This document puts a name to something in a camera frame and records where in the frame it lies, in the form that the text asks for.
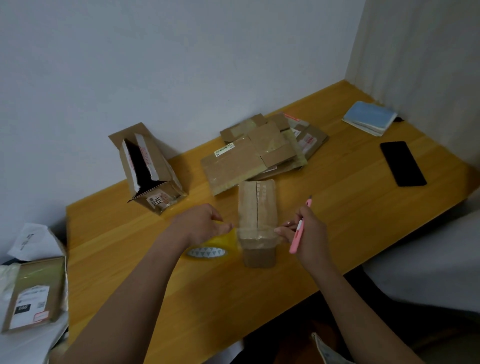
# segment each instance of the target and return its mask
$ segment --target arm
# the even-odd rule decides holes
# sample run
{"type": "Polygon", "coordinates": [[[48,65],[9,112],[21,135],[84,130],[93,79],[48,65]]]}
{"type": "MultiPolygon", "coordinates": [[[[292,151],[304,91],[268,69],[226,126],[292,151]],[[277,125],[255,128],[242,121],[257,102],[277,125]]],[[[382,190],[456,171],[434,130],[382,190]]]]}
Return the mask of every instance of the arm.
{"type": "Polygon", "coordinates": [[[297,257],[315,280],[357,364],[423,363],[360,298],[333,263],[326,226],[309,207],[275,231],[289,242],[299,220],[304,230],[297,257]]]}
{"type": "Polygon", "coordinates": [[[183,251],[232,229],[209,204],[176,216],[93,316],[61,363],[143,363],[170,275],[183,251]]]}

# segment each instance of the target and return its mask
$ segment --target white wall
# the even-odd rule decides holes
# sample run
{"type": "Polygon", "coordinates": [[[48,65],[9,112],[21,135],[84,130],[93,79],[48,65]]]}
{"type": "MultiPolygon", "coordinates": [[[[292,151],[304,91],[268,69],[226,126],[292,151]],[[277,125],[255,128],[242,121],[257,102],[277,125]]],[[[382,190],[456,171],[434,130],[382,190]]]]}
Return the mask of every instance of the white wall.
{"type": "Polygon", "coordinates": [[[344,78],[364,1],[0,3],[0,256],[124,179],[107,135],[202,144],[344,78]]]}

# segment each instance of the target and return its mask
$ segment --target transparent tape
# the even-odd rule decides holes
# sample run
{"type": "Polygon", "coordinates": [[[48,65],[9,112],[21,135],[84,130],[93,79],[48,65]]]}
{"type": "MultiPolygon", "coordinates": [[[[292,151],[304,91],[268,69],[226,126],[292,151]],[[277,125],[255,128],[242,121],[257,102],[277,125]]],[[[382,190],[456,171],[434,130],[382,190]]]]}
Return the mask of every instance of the transparent tape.
{"type": "Polygon", "coordinates": [[[280,244],[274,228],[237,228],[237,239],[242,249],[268,249],[280,244]]]}

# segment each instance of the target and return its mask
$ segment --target forearm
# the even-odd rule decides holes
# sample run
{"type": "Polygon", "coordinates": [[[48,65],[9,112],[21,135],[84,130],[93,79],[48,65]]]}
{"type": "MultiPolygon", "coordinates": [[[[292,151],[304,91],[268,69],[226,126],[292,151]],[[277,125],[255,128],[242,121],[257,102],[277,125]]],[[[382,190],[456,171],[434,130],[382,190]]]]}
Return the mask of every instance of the forearm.
{"type": "Polygon", "coordinates": [[[362,300],[335,267],[312,274],[357,364],[423,361],[362,300]]]}
{"type": "Polygon", "coordinates": [[[113,292],[63,357],[63,363],[143,363],[168,279],[183,242],[165,231],[113,292]]]}

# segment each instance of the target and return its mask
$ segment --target stack of notebooks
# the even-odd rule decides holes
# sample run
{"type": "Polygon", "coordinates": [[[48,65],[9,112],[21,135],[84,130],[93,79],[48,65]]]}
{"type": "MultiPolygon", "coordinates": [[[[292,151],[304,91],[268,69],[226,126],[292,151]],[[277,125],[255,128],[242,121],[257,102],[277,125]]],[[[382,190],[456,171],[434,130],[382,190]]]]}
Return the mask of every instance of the stack of notebooks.
{"type": "Polygon", "coordinates": [[[357,101],[343,121],[375,136],[382,136],[395,120],[397,113],[375,104],[357,101]]]}

